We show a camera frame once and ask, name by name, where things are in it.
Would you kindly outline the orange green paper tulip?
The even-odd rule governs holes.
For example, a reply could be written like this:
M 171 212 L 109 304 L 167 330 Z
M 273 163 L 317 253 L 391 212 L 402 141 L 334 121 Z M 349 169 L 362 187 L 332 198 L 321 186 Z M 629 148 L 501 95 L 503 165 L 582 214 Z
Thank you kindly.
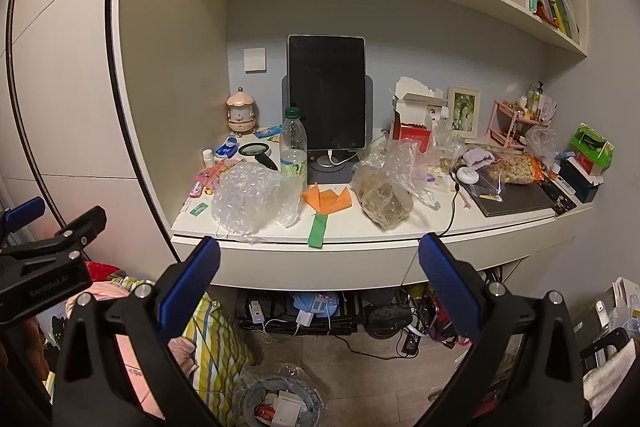
M 318 184 L 314 184 L 303 191 L 303 200 L 314 210 L 314 220 L 307 237 L 307 245 L 310 248 L 320 249 L 323 246 L 329 215 L 352 207 L 352 198 L 346 187 L 337 193 L 333 190 L 321 190 Z

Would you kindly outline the black tablet screen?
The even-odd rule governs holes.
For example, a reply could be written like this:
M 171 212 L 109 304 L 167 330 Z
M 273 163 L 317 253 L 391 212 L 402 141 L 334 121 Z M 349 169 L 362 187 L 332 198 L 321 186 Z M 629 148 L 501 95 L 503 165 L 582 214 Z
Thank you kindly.
M 360 150 L 367 138 L 366 45 L 361 37 L 292 35 L 288 104 L 300 110 L 311 150 Z

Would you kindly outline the black laptop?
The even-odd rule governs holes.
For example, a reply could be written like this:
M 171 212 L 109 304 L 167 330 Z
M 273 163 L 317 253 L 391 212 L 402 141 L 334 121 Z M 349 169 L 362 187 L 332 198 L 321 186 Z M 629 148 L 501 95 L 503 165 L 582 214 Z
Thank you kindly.
M 461 184 L 487 218 L 514 213 L 545 210 L 552 207 L 551 198 L 536 183 L 503 184 L 480 178 L 475 184 Z

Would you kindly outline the white wall switch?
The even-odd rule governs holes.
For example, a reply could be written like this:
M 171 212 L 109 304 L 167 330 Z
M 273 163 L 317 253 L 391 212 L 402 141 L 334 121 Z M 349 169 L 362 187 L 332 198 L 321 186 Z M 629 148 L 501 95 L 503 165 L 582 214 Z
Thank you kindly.
M 265 48 L 247 48 L 243 50 L 244 72 L 265 72 L 267 55 Z

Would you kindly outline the pink sticker packet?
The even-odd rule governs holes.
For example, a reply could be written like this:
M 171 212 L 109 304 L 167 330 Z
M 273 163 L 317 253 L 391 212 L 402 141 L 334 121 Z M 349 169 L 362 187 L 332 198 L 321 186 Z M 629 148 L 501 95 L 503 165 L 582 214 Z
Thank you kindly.
M 194 185 L 190 191 L 191 198 L 199 198 L 202 195 L 212 195 L 215 187 L 219 184 L 220 178 L 236 165 L 239 165 L 236 159 L 223 159 L 218 161 L 213 167 L 208 167 L 199 172 L 195 176 Z

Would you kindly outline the white round device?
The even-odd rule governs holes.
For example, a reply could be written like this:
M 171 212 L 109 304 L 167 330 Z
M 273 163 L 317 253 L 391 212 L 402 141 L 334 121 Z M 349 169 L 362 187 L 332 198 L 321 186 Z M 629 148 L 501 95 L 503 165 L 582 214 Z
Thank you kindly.
M 476 170 L 470 167 L 460 167 L 456 171 L 456 177 L 460 183 L 473 185 L 480 181 L 480 175 Z

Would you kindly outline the clear plastic bottle green cap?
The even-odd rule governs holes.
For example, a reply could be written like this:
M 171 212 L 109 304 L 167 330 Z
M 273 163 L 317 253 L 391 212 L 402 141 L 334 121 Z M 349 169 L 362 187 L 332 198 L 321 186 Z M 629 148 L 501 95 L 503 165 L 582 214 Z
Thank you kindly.
M 302 190 L 307 186 L 307 133 L 300 119 L 300 109 L 285 109 L 280 138 L 280 171 L 292 176 Z

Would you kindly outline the green tissue box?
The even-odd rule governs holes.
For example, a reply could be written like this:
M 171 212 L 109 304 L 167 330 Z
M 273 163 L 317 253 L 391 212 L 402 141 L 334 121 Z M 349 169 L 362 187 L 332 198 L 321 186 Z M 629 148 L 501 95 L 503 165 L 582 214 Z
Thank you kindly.
M 596 130 L 581 122 L 570 138 L 570 145 L 602 170 L 610 168 L 614 145 Z

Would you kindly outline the pink carousel night light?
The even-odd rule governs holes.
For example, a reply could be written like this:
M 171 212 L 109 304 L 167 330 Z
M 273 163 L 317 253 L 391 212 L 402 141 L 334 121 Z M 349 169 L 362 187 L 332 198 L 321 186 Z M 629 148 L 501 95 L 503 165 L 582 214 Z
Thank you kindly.
M 252 133 L 256 127 L 255 100 L 242 87 L 227 98 L 227 124 L 236 134 Z

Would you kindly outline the grey tablet stand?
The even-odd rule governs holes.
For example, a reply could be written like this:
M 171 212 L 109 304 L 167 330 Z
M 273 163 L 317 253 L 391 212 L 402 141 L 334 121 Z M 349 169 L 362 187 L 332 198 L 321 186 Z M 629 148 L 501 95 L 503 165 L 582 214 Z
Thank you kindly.
M 352 179 L 358 154 L 372 142 L 372 79 L 364 74 L 287 75 L 282 107 L 300 109 L 307 133 L 308 182 Z

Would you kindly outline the framed photo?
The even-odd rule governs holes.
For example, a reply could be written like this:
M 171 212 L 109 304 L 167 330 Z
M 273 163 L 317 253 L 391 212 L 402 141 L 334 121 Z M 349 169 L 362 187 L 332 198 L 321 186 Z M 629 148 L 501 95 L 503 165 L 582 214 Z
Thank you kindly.
M 480 91 L 450 86 L 448 109 L 452 130 L 464 139 L 476 139 L 480 123 Z

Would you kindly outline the snack bag orange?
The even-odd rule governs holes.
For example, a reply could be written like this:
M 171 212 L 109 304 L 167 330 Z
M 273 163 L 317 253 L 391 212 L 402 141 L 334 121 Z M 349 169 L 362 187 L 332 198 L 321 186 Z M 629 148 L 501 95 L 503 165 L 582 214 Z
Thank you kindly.
M 528 185 L 544 179 L 538 159 L 527 154 L 498 155 L 487 172 L 491 179 L 506 184 Z

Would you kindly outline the blue power strip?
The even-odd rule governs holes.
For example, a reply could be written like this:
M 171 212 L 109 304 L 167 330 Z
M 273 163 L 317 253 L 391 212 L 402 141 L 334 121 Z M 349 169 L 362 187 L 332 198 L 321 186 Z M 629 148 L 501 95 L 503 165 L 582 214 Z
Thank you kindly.
M 340 299 L 334 293 L 293 293 L 294 307 L 326 319 L 337 311 Z

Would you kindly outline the pink desk rack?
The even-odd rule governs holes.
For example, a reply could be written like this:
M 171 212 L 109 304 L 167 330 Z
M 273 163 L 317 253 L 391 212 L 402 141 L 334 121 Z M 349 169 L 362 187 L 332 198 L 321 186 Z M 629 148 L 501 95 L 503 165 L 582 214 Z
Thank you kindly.
M 521 107 L 514 108 L 509 103 L 495 101 L 485 136 L 502 148 L 524 150 L 525 135 L 529 129 L 549 126 L 548 122 L 529 118 Z

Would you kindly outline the blue white small tube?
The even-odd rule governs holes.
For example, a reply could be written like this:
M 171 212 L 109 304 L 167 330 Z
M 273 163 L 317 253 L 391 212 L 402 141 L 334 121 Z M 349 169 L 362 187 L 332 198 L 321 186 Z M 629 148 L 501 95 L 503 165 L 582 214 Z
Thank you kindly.
M 218 159 L 231 159 L 239 150 L 239 139 L 235 134 L 229 134 L 224 144 L 215 150 Z

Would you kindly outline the bubble wrap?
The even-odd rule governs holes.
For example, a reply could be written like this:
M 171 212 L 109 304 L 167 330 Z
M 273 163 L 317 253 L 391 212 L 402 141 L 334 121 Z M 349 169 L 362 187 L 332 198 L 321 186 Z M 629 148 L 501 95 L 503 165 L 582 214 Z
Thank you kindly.
M 291 228 L 302 208 L 303 180 L 258 162 L 240 162 L 226 171 L 213 191 L 212 217 L 230 233 L 257 234 L 276 222 Z

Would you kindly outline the plastic bag with food scraps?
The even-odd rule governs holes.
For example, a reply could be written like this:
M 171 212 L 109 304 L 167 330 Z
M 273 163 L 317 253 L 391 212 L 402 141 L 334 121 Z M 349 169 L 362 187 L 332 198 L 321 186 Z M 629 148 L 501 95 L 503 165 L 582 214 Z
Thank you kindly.
M 411 140 L 386 140 L 375 145 L 354 167 L 350 188 L 363 213 L 381 230 L 397 228 L 412 213 L 415 202 L 439 210 L 427 187 L 424 154 Z

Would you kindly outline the striped yellow blue bedding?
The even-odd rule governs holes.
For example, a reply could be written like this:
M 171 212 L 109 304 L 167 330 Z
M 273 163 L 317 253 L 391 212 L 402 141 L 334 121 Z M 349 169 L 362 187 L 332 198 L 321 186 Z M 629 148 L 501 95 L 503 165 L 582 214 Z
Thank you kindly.
M 140 284 L 152 284 L 151 281 L 115 275 L 108 281 L 122 288 L 118 291 L 119 296 L 126 296 Z M 116 338 L 142 409 L 164 418 L 152 397 L 130 340 L 122 335 Z M 223 426 L 235 426 L 238 415 L 233 410 L 232 398 L 239 386 L 242 369 L 253 362 L 254 357 L 239 331 L 222 311 L 221 302 L 205 293 L 184 332 L 170 340 L 169 349 L 196 393 L 218 421 Z

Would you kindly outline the black magnifying glass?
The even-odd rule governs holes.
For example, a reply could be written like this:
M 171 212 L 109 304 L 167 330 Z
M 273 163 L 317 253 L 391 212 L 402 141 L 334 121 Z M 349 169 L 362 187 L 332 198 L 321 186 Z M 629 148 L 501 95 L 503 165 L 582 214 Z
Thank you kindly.
M 270 170 L 277 170 L 278 166 L 270 158 L 270 146 L 266 143 L 247 143 L 239 148 L 239 154 L 244 157 L 254 158 L 258 164 Z

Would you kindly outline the white charger plug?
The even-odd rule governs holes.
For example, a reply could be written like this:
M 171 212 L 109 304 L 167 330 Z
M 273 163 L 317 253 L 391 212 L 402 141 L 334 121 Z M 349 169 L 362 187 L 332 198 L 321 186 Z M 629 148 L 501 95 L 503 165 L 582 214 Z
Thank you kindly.
M 302 327 L 308 327 L 313 318 L 314 314 L 311 312 L 299 310 L 296 317 L 296 323 Z

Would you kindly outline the trash bin with liner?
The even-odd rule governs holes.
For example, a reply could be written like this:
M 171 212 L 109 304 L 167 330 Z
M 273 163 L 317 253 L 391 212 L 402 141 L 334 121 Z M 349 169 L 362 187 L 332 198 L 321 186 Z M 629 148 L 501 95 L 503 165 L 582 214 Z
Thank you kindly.
M 303 369 L 282 363 L 244 369 L 233 407 L 238 426 L 316 427 L 326 401 Z

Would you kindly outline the red white open box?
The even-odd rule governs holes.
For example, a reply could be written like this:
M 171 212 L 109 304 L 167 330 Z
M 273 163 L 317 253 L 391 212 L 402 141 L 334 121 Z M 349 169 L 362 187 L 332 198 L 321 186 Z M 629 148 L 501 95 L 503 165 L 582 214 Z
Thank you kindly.
M 418 144 L 421 153 L 430 147 L 433 124 L 448 106 L 444 91 L 432 90 L 411 77 L 400 77 L 393 96 L 392 139 Z

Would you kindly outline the small white pill bottle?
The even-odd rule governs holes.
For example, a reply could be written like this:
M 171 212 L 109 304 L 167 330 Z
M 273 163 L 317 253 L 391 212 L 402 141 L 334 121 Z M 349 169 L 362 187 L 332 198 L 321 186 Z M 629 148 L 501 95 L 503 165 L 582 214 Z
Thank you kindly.
M 215 154 L 210 148 L 202 150 L 203 164 L 206 168 L 212 168 L 215 166 Z

